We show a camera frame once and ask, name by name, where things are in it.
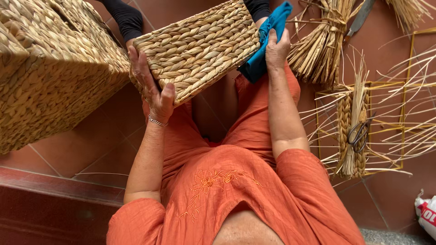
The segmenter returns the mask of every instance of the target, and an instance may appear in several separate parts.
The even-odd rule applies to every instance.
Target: knife
[[[348,31],[347,35],[344,37],[343,44],[346,44],[351,36],[354,34],[354,32],[358,31],[360,27],[362,27],[363,23],[366,20],[366,17],[368,17],[369,12],[372,9],[372,5],[374,5],[375,0],[365,0],[365,2],[362,5],[362,8],[359,10],[359,12],[356,15],[356,18],[353,21],[353,24],[350,27],[350,30]]]

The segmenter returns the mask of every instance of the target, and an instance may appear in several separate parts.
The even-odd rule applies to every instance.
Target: right hand
[[[278,43],[276,30],[269,30],[268,45],[266,46],[266,67],[268,71],[284,69],[290,49],[291,41],[289,40],[288,29],[285,28]]]
[[[144,87],[143,96],[150,107],[150,117],[158,122],[167,123],[174,109],[174,84],[170,82],[167,83],[162,92],[159,92],[148,69],[147,56],[145,53],[141,51],[138,54],[133,46],[129,46],[129,56],[132,63],[133,74]]]

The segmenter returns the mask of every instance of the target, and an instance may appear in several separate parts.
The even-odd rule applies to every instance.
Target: embroidered flower
[[[194,175],[194,180],[196,184],[190,188],[191,191],[198,191],[198,193],[189,200],[189,204],[186,207],[185,212],[181,213],[179,215],[179,218],[189,215],[192,222],[195,222],[194,220],[197,219],[195,215],[200,213],[199,209],[201,208],[201,206],[197,206],[197,202],[200,201],[201,191],[204,191],[204,193],[208,193],[209,188],[211,188],[213,185],[216,185],[224,190],[223,187],[217,184],[218,179],[222,179],[225,184],[228,184],[232,180],[238,180],[238,178],[240,177],[250,178],[256,185],[264,187],[257,180],[251,178],[244,171],[226,169],[218,172],[217,170],[215,170],[214,174],[212,174],[212,172],[208,170],[205,174],[203,174],[203,170],[200,170],[197,174]]]
[[[190,188],[191,191],[198,191],[203,190],[204,193],[209,192],[209,188],[212,187],[214,182],[216,181],[214,179],[214,176],[212,175],[212,172],[209,170],[206,172],[206,174],[203,174],[203,170],[200,170],[197,174],[194,176],[196,184]]]

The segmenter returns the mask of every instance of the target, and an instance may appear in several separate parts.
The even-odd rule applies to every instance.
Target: blue cloth
[[[266,73],[265,51],[268,44],[269,30],[276,30],[277,42],[285,30],[286,18],[292,12],[292,5],[285,1],[278,6],[259,28],[260,49],[238,68],[251,83],[257,82]]]

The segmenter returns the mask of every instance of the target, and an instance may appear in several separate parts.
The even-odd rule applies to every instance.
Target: large woven basket
[[[0,0],[0,154],[76,126],[129,81],[129,60],[82,0]]]
[[[240,66],[259,49],[259,33],[242,0],[231,0],[138,37],[161,88],[172,82],[178,106]],[[140,92],[143,88],[135,78]]]

